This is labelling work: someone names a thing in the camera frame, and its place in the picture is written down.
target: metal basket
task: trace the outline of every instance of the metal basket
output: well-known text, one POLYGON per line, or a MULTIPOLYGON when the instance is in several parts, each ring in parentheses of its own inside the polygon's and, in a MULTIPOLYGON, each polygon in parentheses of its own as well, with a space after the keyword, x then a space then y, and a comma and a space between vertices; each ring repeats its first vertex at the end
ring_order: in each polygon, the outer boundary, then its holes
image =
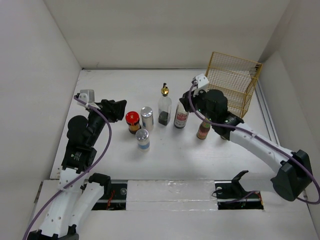
POLYGON ((213 52, 205 76, 209 89, 218 89, 228 99, 228 110, 240 118, 247 113, 262 64, 213 52))

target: wire mesh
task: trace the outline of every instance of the wire mesh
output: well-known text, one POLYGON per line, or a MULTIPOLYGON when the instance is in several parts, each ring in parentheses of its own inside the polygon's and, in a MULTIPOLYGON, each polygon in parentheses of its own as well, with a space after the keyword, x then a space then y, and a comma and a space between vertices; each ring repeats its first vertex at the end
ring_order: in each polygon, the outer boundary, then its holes
POLYGON ((250 101, 262 64, 213 52, 205 76, 209 80, 208 89, 218 89, 228 99, 228 110, 243 118, 250 101))

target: wall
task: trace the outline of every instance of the wall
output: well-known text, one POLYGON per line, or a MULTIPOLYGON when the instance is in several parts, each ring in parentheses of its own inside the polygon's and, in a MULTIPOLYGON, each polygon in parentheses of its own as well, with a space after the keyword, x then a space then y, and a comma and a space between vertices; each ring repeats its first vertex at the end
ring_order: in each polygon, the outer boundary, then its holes
POLYGON ((257 61, 289 1, 44 0, 85 68, 205 68, 212 51, 257 61))
MULTIPOLYGON (((298 2, 278 51, 269 58, 260 81, 272 118, 285 147, 309 153, 313 174, 320 181, 320 1, 298 2)), ((315 187, 308 197, 317 200, 315 187)), ((320 206, 309 206, 320 235, 320 206)))
POLYGON ((1 187, 49 177, 81 68, 42 0, 1 0, 0 31, 1 187))

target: white table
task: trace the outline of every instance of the white table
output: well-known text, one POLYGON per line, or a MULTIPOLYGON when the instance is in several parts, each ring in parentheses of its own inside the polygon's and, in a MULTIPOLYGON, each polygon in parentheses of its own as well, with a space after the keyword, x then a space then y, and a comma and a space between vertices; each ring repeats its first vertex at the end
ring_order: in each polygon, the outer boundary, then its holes
MULTIPOLYGON (((206 140, 197 139, 201 121, 194 114, 189 115, 184 129, 173 126, 178 99, 190 88, 192 78, 203 72, 81 71, 75 94, 81 89, 94 89, 97 102, 126 99, 126 112, 140 112, 142 107, 150 106, 155 112, 155 126, 150 133, 151 149, 144 153, 137 149, 135 136, 129 133, 125 120, 112 124, 110 148, 91 172, 107 174, 114 180, 131 180, 127 210, 91 211, 79 232, 80 239, 318 239, 307 205, 299 201, 287 202, 274 193, 261 193, 265 210, 218 210, 217 200, 211 197, 213 180, 232 179, 242 170, 268 174, 271 169, 240 146, 222 140, 213 130, 206 140), (164 82, 172 99, 171 121, 166 127, 157 122, 157 102, 164 82)), ((52 168, 52 180, 44 181, 37 210, 56 191, 57 180, 53 179, 59 178, 68 140, 67 123, 76 115, 87 114, 72 101, 52 168)), ((268 136, 256 95, 244 120, 257 132, 268 136)), ((105 127, 95 145, 97 155, 107 139, 105 127)), ((44 214, 33 229, 39 226, 44 214)))

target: clear glass bottle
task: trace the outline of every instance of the clear glass bottle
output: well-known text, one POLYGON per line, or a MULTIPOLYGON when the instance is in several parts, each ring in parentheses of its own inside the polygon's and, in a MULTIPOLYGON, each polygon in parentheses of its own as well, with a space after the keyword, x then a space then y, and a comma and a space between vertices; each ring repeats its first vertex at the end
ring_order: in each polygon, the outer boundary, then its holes
POLYGON ((158 101, 158 112, 159 112, 159 123, 166 126, 170 122, 171 116, 171 98, 168 97, 169 88, 167 84, 164 83, 161 88, 161 98, 158 101))

